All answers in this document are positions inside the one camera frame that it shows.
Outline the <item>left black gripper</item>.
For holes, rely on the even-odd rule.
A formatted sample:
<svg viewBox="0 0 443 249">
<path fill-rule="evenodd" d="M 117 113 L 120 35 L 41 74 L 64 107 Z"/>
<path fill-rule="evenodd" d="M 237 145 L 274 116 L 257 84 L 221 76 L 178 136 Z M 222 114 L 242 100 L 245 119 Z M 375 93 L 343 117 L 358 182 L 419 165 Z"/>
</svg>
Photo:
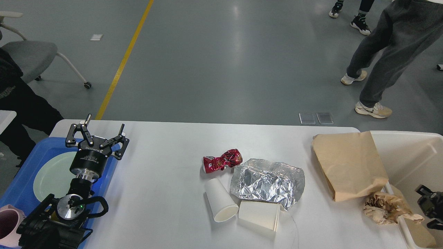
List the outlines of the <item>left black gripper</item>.
<svg viewBox="0 0 443 249">
<path fill-rule="evenodd" d="M 129 145 L 129 139 L 126 138 L 123 131 L 125 124 L 122 124 L 119 133 L 109 140 L 97 136 L 92 137 L 88 131 L 91 116 L 91 114 L 87 115 L 83 123 L 71 124 L 65 139 L 67 148 L 76 147 L 78 149 L 69 170 L 76 175 L 76 178 L 85 180 L 99 179 L 104 172 L 108 158 L 114 157 L 121 160 Z M 83 140 L 77 141 L 74 138 L 77 132 L 82 134 Z M 112 147 L 117 144 L 121 144 L 120 148 L 113 150 Z"/>
</svg>

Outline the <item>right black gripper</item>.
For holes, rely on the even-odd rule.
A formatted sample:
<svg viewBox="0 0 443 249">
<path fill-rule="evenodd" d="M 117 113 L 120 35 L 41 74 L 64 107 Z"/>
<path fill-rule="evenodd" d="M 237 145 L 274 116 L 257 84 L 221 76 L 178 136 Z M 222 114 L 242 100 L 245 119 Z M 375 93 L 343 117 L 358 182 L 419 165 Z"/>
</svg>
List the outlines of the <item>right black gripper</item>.
<svg viewBox="0 0 443 249">
<path fill-rule="evenodd" d="M 443 197 L 442 194 L 433 194 L 428 187 L 419 185 L 415 189 L 420 194 L 419 206 L 422 212 L 431 220 L 426 224 L 431 230 L 443 230 L 443 224 L 439 220 L 443 219 Z"/>
</svg>

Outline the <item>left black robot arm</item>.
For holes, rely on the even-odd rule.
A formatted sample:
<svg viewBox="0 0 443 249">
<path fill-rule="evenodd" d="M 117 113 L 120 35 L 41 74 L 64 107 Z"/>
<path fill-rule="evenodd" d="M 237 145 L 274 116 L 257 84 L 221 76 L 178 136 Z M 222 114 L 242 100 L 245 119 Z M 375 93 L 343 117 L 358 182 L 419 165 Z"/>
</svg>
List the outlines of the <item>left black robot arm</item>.
<svg viewBox="0 0 443 249">
<path fill-rule="evenodd" d="M 110 157 L 122 159 L 129 139 L 123 132 L 124 124 L 113 138 L 91 135 L 90 119 L 89 114 L 83 122 L 73 123 L 65 139 L 66 147 L 76 148 L 70 167 L 74 178 L 66 196 L 47 195 L 18 225 L 22 249 L 76 249 L 93 233 L 84 223 L 109 211 L 106 199 L 96 196 L 92 187 L 102 177 Z"/>
</svg>

